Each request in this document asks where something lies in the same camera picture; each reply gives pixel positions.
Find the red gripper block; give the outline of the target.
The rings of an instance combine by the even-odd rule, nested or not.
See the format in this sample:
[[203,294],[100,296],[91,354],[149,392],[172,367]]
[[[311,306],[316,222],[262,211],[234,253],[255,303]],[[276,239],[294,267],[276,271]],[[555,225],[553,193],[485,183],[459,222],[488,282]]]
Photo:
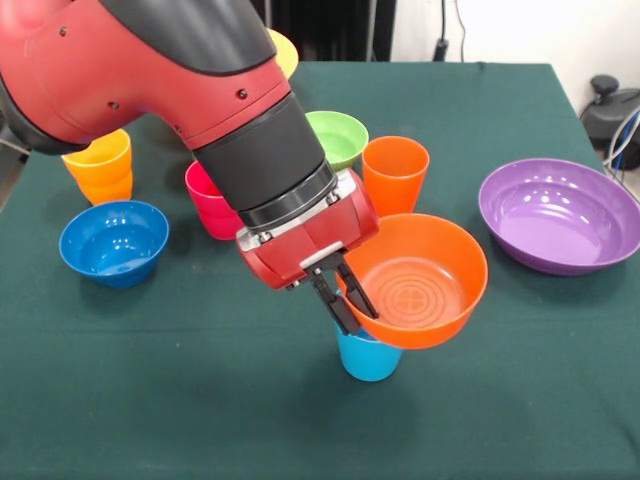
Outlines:
[[[378,231],[378,217],[361,178],[347,168],[337,173],[333,193],[338,200],[325,198],[310,210],[274,229],[260,234],[248,228],[236,234],[240,254],[254,275],[274,290],[285,288],[306,277],[306,270],[327,256],[352,250]],[[346,262],[337,273],[346,287],[347,299],[369,318],[379,312]],[[360,324],[346,301],[327,283],[321,270],[308,272],[315,292],[340,331],[356,334]]]

